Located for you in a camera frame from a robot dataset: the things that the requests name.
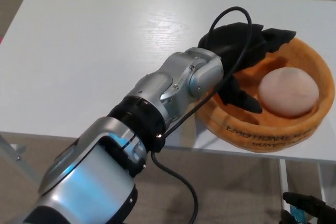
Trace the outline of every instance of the gray floor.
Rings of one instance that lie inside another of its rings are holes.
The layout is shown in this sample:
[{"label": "gray floor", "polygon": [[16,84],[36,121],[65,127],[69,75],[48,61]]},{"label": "gray floor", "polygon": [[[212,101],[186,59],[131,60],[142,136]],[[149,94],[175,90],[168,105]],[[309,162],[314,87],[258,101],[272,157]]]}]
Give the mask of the gray floor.
[{"label": "gray floor", "polygon": [[[22,0],[0,0],[0,35],[4,35]],[[24,157],[43,173],[69,140],[8,135],[28,147]],[[276,160],[164,150],[158,158],[185,175],[199,193],[197,223],[277,223],[280,187]],[[290,187],[320,196],[315,164],[289,162]],[[36,189],[0,159],[0,223],[29,208]],[[128,223],[186,223],[192,212],[189,192],[152,164],[136,178],[139,201]]]}]

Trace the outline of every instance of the black cable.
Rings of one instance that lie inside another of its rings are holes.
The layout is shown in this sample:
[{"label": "black cable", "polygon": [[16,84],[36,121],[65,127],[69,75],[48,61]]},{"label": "black cable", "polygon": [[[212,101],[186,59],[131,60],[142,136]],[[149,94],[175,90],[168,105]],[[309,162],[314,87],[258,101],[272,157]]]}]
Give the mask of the black cable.
[{"label": "black cable", "polygon": [[[249,15],[249,13],[239,7],[231,7],[229,9],[226,9],[225,11],[223,11],[216,19],[215,21],[212,23],[208,36],[206,38],[206,42],[205,42],[205,47],[206,49],[210,50],[210,45],[211,45],[211,39],[213,37],[213,33],[214,33],[214,29],[215,26],[217,25],[217,23],[219,22],[219,20],[221,18],[223,18],[226,14],[233,12],[234,10],[238,10],[240,12],[242,12],[246,19],[247,19],[247,24],[248,24],[248,28],[247,28],[247,35],[246,35],[246,40],[245,40],[245,44],[244,47],[237,59],[237,61],[235,62],[234,66],[230,69],[230,71],[228,71],[226,73],[226,76],[219,82],[218,85],[216,85],[216,87],[214,88],[214,90],[207,95],[200,103],[198,103],[193,109],[191,109],[188,113],[186,113],[174,126],[172,126],[168,131],[166,131],[166,133],[164,134],[164,137],[167,138],[172,132],[174,132],[185,120],[187,120],[192,114],[194,114],[200,107],[202,107],[205,103],[207,103],[212,96],[214,96],[222,87],[223,85],[225,85],[225,83],[228,81],[228,79],[230,78],[230,76],[235,72],[235,70],[237,69],[237,67],[239,66],[241,60],[243,59],[246,50],[250,44],[251,41],[251,36],[252,36],[252,21],[251,21],[251,17]],[[183,176],[181,176],[180,174],[174,172],[173,170],[170,170],[169,168],[167,168],[166,166],[162,165],[155,157],[155,153],[152,152],[151,153],[151,157],[152,157],[152,161],[153,163],[161,170],[163,170],[164,172],[174,176],[175,178],[179,179],[182,183],[184,183],[188,189],[190,190],[193,199],[194,199],[194,211],[193,211],[193,215],[191,216],[190,221],[188,222],[188,224],[193,224],[196,220],[197,217],[197,213],[198,213],[198,198],[197,198],[197,193],[195,191],[195,189],[193,188],[193,186],[188,182],[188,180],[186,180]]]},{"label": "black cable", "polygon": [[246,19],[247,19],[247,24],[248,24],[248,27],[247,27],[247,35],[246,35],[246,40],[245,40],[245,44],[244,44],[244,47],[242,49],[242,52],[240,53],[237,61],[235,62],[234,66],[230,69],[230,71],[226,74],[226,76],[219,82],[219,84],[214,88],[214,90],[209,94],[207,95],[200,103],[198,103],[193,109],[191,109],[188,113],[186,113],[174,126],[172,126],[169,130],[166,131],[166,133],[164,134],[164,137],[167,138],[170,134],[172,134],[172,132],[174,132],[178,127],[180,127],[180,125],[185,121],[187,120],[192,114],[194,114],[200,107],[202,107],[205,103],[207,103],[211,97],[213,97],[222,87],[223,85],[228,81],[228,79],[230,78],[230,76],[235,72],[235,70],[237,69],[237,67],[239,66],[241,60],[243,59],[244,55],[245,55],[245,52],[250,44],[250,41],[251,41],[251,36],[252,36],[252,21],[251,21],[251,17],[249,15],[249,13],[239,7],[239,6],[236,6],[236,7],[231,7],[229,9],[226,9],[225,11],[223,11],[216,19],[215,21],[213,22],[213,24],[211,25],[211,28],[209,30],[209,33],[208,33],[208,36],[206,38],[206,42],[205,42],[205,45],[206,45],[206,49],[210,50],[210,41],[211,41],[211,38],[213,36],[213,32],[214,32],[214,29],[215,29],[215,26],[217,25],[218,21],[223,18],[226,14],[230,13],[230,12],[233,12],[234,10],[238,10],[240,12],[242,12]]},{"label": "black cable", "polygon": [[163,164],[161,164],[155,157],[155,152],[151,153],[151,157],[152,157],[152,161],[153,163],[160,168],[161,170],[163,170],[164,172],[168,173],[169,175],[174,176],[175,178],[177,178],[178,180],[180,180],[184,185],[186,185],[188,187],[188,189],[190,190],[193,199],[194,199],[194,211],[193,211],[193,215],[191,216],[190,221],[188,222],[188,224],[193,224],[196,220],[197,217],[197,213],[198,213],[198,197],[197,197],[197,193],[194,189],[194,187],[190,184],[190,182],[188,180],[186,180],[183,176],[181,176],[180,174],[178,174],[177,172],[174,172],[173,170],[170,170],[168,167],[164,166]]}]

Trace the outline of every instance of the white egg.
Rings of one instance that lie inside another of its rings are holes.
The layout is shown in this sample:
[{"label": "white egg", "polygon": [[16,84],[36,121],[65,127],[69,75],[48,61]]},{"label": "white egg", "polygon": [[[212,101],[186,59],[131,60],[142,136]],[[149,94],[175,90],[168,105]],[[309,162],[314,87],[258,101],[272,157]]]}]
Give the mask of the white egg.
[{"label": "white egg", "polygon": [[271,111],[282,116],[300,116],[309,112],[319,98],[319,87],[301,69],[279,68],[264,76],[259,99]]}]

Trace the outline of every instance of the table top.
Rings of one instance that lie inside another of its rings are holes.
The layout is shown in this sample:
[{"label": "table top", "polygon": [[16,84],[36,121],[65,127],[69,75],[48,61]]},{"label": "table top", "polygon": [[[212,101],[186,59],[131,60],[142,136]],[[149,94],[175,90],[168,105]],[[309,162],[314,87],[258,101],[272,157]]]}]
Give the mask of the table top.
[{"label": "table top", "polygon": [[[24,0],[0,45],[0,131],[78,137],[144,75],[197,46],[216,16],[247,9],[253,23],[297,31],[336,72],[336,3],[311,0]],[[219,25],[244,22],[232,13]],[[197,120],[169,147],[336,162],[336,108],[308,140],[255,154],[218,139]]]}]

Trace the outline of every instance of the orange bowl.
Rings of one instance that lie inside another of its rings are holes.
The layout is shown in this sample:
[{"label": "orange bowl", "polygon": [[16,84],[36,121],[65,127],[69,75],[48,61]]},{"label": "orange bowl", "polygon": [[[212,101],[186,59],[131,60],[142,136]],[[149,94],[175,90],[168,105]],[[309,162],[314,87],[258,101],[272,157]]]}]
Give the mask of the orange bowl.
[{"label": "orange bowl", "polygon": [[253,152],[275,152],[310,137],[330,110],[334,82],[325,61],[303,41],[295,38],[275,53],[269,53],[256,66],[235,74],[241,88],[258,99],[258,87],[269,72],[295,67],[308,73],[317,83],[320,97],[314,108],[299,118],[283,118],[267,111],[254,114],[232,105],[223,105],[218,95],[202,106],[197,116],[219,138]]}]

